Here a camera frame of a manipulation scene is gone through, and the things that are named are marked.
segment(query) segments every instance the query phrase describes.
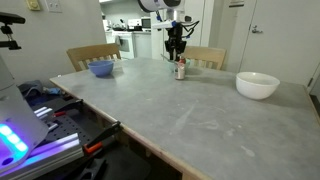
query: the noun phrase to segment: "blue bowl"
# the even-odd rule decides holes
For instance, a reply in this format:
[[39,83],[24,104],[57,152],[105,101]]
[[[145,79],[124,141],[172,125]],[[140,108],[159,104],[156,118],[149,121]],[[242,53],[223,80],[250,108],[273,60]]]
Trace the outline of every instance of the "blue bowl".
[[113,70],[113,61],[102,60],[88,64],[90,71],[98,77],[109,75]]

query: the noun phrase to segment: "chair backrest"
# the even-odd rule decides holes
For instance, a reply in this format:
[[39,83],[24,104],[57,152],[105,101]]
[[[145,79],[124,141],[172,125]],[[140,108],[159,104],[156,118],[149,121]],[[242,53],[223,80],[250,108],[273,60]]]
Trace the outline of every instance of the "chair backrest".
[[87,64],[96,60],[121,59],[118,45],[115,43],[72,48],[67,50],[67,54],[76,71],[88,69]]
[[216,64],[216,69],[220,70],[226,55],[225,49],[187,46],[183,56],[194,60],[194,66],[212,69]]

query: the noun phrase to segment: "table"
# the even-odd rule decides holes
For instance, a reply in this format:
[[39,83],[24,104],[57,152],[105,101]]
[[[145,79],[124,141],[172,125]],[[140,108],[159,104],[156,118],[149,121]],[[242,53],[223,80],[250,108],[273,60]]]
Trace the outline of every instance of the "table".
[[175,80],[166,62],[137,58],[112,75],[51,79],[183,173],[183,179],[320,179],[318,116],[302,85],[269,98],[241,96],[235,74],[190,68]]

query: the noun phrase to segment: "white wall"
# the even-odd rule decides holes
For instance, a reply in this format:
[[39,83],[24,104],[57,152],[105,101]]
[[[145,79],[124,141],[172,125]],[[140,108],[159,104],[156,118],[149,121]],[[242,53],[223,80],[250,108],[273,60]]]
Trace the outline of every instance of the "white wall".
[[231,0],[215,0],[212,16],[209,47],[226,49],[226,57],[222,66],[226,70],[229,66],[229,52],[231,49],[233,33],[237,22],[239,8],[229,8]]
[[[212,23],[214,2],[215,0],[204,1],[203,19],[202,19],[202,26],[201,26],[201,41],[200,41],[201,42],[200,46],[203,46],[203,47],[209,46],[210,32],[213,26],[211,23]],[[201,9],[198,9],[198,7],[194,7],[193,9],[194,11],[201,11]]]
[[214,1],[212,22],[211,22],[212,27],[211,27],[210,38],[209,38],[209,47],[218,47],[223,4],[224,4],[223,2],[224,2],[223,0]]
[[115,1],[101,4],[101,11],[107,20],[114,24],[121,24],[120,19],[128,23],[128,19],[140,19],[150,16],[149,13],[141,11],[137,0]]
[[245,1],[243,7],[238,8],[237,19],[232,37],[231,48],[229,50],[226,71],[239,72],[243,52],[247,42],[248,29],[254,13],[256,0]]
[[[39,3],[41,11],[30,11],[25,1],[1,0],[0,12],[18,14],[26,23],[12,26],[22,49],[1,48],[0,54],[17,84],[39,79],[52,86],[49,78],[74,71],[68,48],[105,43],[105,35],[98,0],[60,0],[62,13],[50,13],[44,0]],[[7,40],[2,33],[0,40]]]

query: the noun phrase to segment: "appliance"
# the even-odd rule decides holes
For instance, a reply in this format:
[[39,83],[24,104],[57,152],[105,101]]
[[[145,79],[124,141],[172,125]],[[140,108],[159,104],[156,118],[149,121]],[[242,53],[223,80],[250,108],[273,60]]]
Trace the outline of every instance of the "appliance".
[[133,59],[136,57],[132,32],[113,31],[112,36],[120,39],[119,51],[121,59]]
[[104,29],[104,31],[110,31],[111,28],[112,28],[112,23],[111,23],[111,21],[109,21],[109,20],[107,20],[107,19],[104,19],[104,20],[102,20],[102,22],[103,22],[103,29]]
[[128,31],[142,31],[141,19],[129,19]]
[[151,32],[151,18],[141,17],[141,25],[143,32]]

